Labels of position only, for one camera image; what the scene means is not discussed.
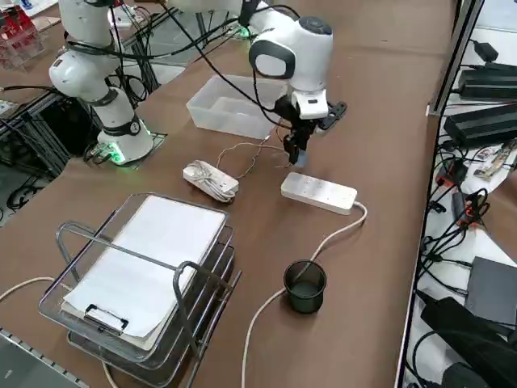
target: wooden tabletop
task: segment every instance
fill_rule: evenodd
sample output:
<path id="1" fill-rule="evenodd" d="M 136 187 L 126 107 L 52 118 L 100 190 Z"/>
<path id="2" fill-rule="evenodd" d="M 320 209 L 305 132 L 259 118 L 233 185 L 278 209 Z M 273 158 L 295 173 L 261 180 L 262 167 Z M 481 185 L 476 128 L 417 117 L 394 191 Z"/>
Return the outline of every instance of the wooden tabletop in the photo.
<path id="1" fill-rule="evenodd" d="M 246 386 L 391 387 L 397 364 L 426 203 L 435 123 L 426 105 L 435 89 L 452 25 L 448 0 L 289 2 L 334 29 L 330 100 L 348 104 L 326 137 L 309 143 L 302 170 L 356 188 L 369 210 L 364 226 L 336 238 L 320 257 L 328 276 L 325 301 L 312 316 L 276 301 L 251 338 Z M 250 75 L 246 44 L 211 55 L 227 74 Z M 282 286 L 285 268 L 308 259 L 329 233 L 354 221 L 280 195 L 289 172 L 275 168 L 281 154 L 263 152 L 240 182 L 233 204 L 222 206 L 186 183 L 182 169 L 195 159 L 211 163 L 240 137 L 197 129 L 186 102 L 212 77 L 198 61 L 143 103 L 138 114 L 165 144 L 138 171 L 90 168 L 72 161 L 63 174 L 0 232 L 1 289 L 64 267 L 54 234 L 67 220 L 98 226 L 134 192 L 154 191 L 230 213 L 237 230 L 237 268 L 243 271 L 200 367 L 195 387 L 240 386 L 246 329 L 254 312 Z M 272 145 L 279 141 L 272 137 Z M 241 147 L 222 165 L 240 174 L 256 152 Z M 69 241 L 80 247 L 80 241 Z M 37 312 L 45 285 L 20 290 L 0 306 L 0 326 L 69 369 L 94 388 L 108 388 L 100 363 L 66 343 L 65 330 Z M 124 388 L 141 386 L 115 373 Z"/>

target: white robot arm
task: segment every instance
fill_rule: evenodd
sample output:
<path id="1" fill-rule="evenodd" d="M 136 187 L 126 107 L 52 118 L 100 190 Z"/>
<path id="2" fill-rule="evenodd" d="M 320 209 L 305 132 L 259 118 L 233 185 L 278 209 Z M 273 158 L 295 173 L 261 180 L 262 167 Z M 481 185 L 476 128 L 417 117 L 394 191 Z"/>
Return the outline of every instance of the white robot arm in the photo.
<path id="1" fill-rule="evenodd" d="M 120 42 L 111 34 L 106 11 L 115 0 L 59 0 L 65 30 L 78 42 L 116 51 Z M 332 29 L 322 20 L 304 17 L 293 20 L 261 0 L 171 0 L 184 11 L 229 11 L 239 22 L 259 32 L 250 47 L 250 64 L 267 78 L 288 80 L 291 92 L 275 106 L 275 113 L 291 121 L 284 148 L 294 164 L 305 159 L 307 141 L 317 120 L 329 114 L 326 75 L 332 53 Z M 88 49 L 70 50 L 52 64 L 54 86 L 71 97 L 86 101 L 103 123 L 99 143 L 107 144 L 116 164 L 146 156 L 153 139 L 137 117 L 128 96 L 107 86 L 104 79 L 120 65 L 115 56 Z"/>

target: black cup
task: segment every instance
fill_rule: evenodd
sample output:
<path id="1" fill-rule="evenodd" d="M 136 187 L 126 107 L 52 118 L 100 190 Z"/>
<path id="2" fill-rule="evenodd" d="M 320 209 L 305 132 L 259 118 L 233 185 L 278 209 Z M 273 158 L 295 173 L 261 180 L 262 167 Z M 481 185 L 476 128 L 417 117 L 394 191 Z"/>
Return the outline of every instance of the black cup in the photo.
<path id="1" fill-rule="evenodd" d="M 326 274 L 322 266 L 310 260 L 291 264 L 284 273 L 289 304 L 301 314 L 312 314 L 323 304 Z"/>

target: white power strip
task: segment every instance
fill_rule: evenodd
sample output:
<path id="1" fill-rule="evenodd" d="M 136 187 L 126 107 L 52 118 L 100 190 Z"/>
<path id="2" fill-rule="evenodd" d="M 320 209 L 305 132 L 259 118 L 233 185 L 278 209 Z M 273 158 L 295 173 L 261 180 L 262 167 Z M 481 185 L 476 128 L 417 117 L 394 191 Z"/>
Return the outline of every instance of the white power strip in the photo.
<path id="1" fill-rule="evenodd" d="M 186 166 L 183 178 L 220 202 L 230 202 L 239 190 L 236 179 L 201 160 Z"/>
<path id="2" fill-rule="evenodd" d="M 348 215 L 354 206 L 357 190 L 312 176 L 291 172 L 282 183 L 282 195 L 292 200 Z"/>

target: clear plastic container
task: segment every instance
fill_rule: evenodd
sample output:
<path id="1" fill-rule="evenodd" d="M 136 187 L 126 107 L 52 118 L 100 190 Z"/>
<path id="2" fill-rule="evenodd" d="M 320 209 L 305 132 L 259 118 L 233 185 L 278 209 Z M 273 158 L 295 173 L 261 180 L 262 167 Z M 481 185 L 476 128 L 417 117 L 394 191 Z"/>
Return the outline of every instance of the clear plastic container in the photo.
<path id="1" fill-rule="evenodd" d="M 225 77 L 255 99 L 253 78 L 237 75 Z M 261 104 L 273 108 L 275 101 L 287 92 L 287 84 L 278 80 L 258 79 L 257 90 Z M 275 127 L 264 117 L 258 105 L 219 76 L 209 79 L 187 103 L 187 108 L 198 128 L 264 139 Z M 273 121 L 280 119 L 272 113 L 268 115 Z"/>

